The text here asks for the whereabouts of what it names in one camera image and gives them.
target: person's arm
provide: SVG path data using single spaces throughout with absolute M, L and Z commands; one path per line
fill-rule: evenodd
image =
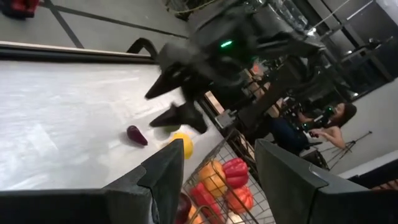
M 304 114 L 302 114 L 301 112 L 298 112 L 298 120 L 299 120 L 301 123 L 307 123 L 307 122 L 312 121 L 313 119 L 304 116 Z
M 346 144 L 343 140 L 343 135 L 339 127 L 330 127 L 325 130 L 314 129 L 311 130 L 312 133 L 324 137 L 326 140 L 330 141 L 334 146 L 340 149 L 345 149 Z

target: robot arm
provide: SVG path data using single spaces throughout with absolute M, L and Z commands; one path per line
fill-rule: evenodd
M 278 59 L 287 56 L 310 60 L 324 49 L 321 42 L 294 31 L 270 6 L 247 12 L 240 2 L 215 4 L 209 19 L 194 26 L 187 46 L 169 43 L 160 51 L 157 60 L 162 73 L 146 98 L 182 87 L 186 103 L 179 107 L 172 105 L 151 122 L 152 127 L 188 124 L 204 133 L 207 126 L 193 102 L 211 86 L 234 88 L 242 84 L 239 72 L 251 68 L 254 57 Z M 300 81 L 300 76 L 305 75 L 293 77 Z M 280 87 L 270 90 L 275 94 L 267 94 L 268 99 L 263 100 L 267 104 L 261 111 L 271 107 L 291 83 L 300 83 L 292 82 L 290 77 L 280 78 L 283 82 L 274 85 Z

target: white table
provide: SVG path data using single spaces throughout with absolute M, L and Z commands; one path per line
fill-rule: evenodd
M 155 65 L 0 61 L 0 190 L 101 188 L 156 153 L 170 136 L 150 121 L 183 103 L 179 90 L 144 98 L 159 76 Z M 184 179 L 223 139 L 192 128 L 194 153 Z M 136 125 L 149 145 L 124 132 Z

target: gray floor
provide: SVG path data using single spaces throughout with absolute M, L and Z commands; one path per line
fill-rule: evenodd
M 185 22 L 168 13 L 162 5 L 162 0 L 52 0 L 52 2 L 56 6 L 177 35 L 187 35 Z M 140 37 L 151 40 L 158 50 L 166 42 L 184 41 L 172 35 L 89 17 L 64 12 L 61 12 L 61 16 L 86 49 L 125 52 Z M 0 40 L 62 47 L 75 46 L 50 9 L 40 6 L 35 17 L 25 21 L 10 19 L 0 14 Z

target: long dark hair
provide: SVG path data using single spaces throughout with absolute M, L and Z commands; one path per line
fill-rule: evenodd
M 351 118 L 353 118 L 355 114 L 356 114 L 356 106 L 352 103 L 345 103 L 344 113 L 341 115 L 341 117 L 333 119 L 330 123 L 328 123 L 325 126 L 325 128 L 330 128 L 333 126 L 341 128 Z

